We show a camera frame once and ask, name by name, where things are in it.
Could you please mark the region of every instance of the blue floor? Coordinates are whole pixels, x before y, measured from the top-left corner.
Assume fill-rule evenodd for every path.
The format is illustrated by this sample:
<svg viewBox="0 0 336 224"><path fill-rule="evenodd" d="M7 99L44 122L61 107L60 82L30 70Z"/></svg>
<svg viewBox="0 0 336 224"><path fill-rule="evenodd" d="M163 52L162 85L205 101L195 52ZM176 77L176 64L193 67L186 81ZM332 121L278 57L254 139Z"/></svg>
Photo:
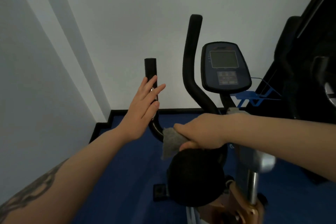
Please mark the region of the blue floor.
<svg viewBox="0 0 336 224"><path fill-rule="evenodd" d="M187 123L196 114L161 115L166 128ZM112 128L121 121L116 116ZM170 160L162 161L162 143L147 129L122 148L107 167L73 224L186 224L186 209L172 201L153 202L153 184L165 183ZM235 176L235 156L229 148L225 174ZM260 177L259 191L269 201L265 224L336 223L336 184L313 185L298 166L279 160Z"/></svg>

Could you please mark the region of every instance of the exercise bike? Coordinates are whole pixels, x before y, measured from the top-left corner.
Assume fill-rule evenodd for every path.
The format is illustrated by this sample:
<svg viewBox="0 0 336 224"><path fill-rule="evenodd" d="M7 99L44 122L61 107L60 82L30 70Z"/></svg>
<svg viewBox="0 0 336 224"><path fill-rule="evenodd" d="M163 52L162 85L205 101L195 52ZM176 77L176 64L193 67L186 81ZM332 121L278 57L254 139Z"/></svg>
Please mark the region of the exercise bike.
<svg viewBox="0 0 336 224"><path fill-rule="evenodd" d="M239 110L230 97L230 94L249 89L252 84L248 67L237 44L213 42L205 44L202 48L202 86L207 91L220 94L224 106L221 112L195 82L195 53L202 20L201 15L191 15L189 20L183 55L184 86L204 112L213 114L245 112ZM156 59L145 59L145 74L148 79L157 74ZM150 122L149 128L152 134L163 142L159 111ZM173 157L167 170L168 184L154 185L154 201L170 198L186 206L188 224L204 222L261 224L266 199L257 192L258 178L260 173L270 172L273 169L276 158L248 147L238 145L234 147L238 157L235 180L231 176L225 176L223 172L228 151L227 144L216 150L183 150ZM193 166L192 162L190 163L192 168L188 170L190 174L187 176L179 169L188 161L195 163L198 161L195 165L200 165L200 170L197 166ZM205 175L209 178L200 181L199 177Z"/></svg>

